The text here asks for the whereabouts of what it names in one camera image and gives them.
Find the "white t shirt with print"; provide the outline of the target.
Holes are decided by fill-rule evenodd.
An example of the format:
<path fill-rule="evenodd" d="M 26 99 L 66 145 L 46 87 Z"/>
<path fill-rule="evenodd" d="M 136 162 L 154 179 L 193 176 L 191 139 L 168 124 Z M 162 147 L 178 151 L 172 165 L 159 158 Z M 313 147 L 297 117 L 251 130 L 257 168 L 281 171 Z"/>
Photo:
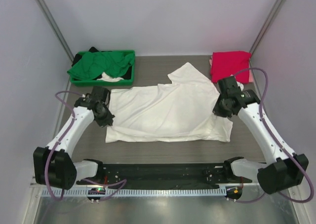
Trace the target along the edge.
<path fill-rule="evenodd" d="M 219 97 L 215 85 L 190 63 L 168 78 L 170 84 L 111 91 L 115 118 L 106 143 L 230 141 L 233 123 L 212 111 Z"/>

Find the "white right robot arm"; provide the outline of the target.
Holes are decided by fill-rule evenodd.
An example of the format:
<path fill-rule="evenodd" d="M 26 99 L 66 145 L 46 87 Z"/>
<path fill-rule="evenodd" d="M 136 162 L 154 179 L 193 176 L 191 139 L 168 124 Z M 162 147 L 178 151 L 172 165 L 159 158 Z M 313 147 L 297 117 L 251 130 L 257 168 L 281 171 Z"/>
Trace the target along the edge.
<path fill-rule="evenodd" d="M 238 116 L 252 133 L 264 155 L 265 163 L 234 157 L 224 161 L 223 178 L 234 182 L 239 177 L 258 182 L 267 194 L 299 185 L 309 161 L 304 154 L 297 154 L 282 139 L 265 112 L 260 110 L 256 93 L 241 90 L 233 76 L 218 81 L 220 95 L 213 109 L 216 116 Z"/>

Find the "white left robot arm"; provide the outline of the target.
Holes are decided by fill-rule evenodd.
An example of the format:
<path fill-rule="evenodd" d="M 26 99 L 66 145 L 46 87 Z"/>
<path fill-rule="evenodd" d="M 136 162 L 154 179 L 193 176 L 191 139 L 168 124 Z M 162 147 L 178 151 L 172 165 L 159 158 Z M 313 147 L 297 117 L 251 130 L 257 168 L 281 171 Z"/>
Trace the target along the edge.
<path fill-rule="evenodd" d="M 95 159 L 73 162 L 74 149 L 88 126 L 96 122 L 99 127 L 111 126 L 114 115 L 108 105 L 111 92 L 94 86 L 91 93 L 82 94 L 73 106 L 69 119 L 55 138 L 45 147 L 37 147 L 33 153 L 35 180 L 38 184 L 69 190 L 76 182 L 90 179 L 100 184 L 105 179 L 103 163 Z"/>

